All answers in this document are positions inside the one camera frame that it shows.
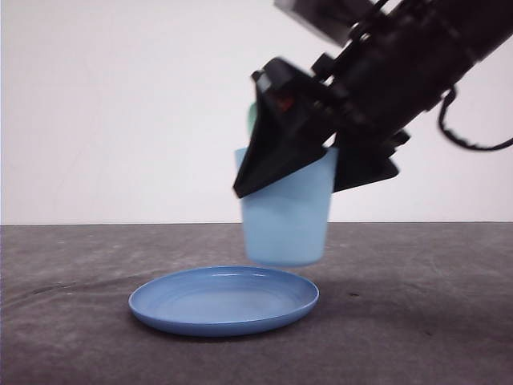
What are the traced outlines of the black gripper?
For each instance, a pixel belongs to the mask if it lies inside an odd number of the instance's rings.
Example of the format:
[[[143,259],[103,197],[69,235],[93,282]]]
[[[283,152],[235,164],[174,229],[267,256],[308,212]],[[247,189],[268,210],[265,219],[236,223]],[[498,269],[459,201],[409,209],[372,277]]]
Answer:
[[[313,162],[334,136],[333,192],[396,177],[391,160],[408,142],[400,100],[399,53],[352,43],[336,58],[322,55],[313,75],[275,58],[256,81],[256,121],[233,190],[246,197]]]

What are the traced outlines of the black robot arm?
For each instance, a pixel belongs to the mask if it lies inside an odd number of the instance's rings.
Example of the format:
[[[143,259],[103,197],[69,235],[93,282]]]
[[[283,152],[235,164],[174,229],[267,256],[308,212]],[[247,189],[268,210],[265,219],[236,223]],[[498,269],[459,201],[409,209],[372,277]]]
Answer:
[[[341,46],[310,73],[275,58],[252,75],[256,123],[233,188],[245,197],[313,162],[334,138],[334,190],[390,179],[406,125],[447,109],[456,83],[512,34],[509,1],[279,1],[277,8]]]

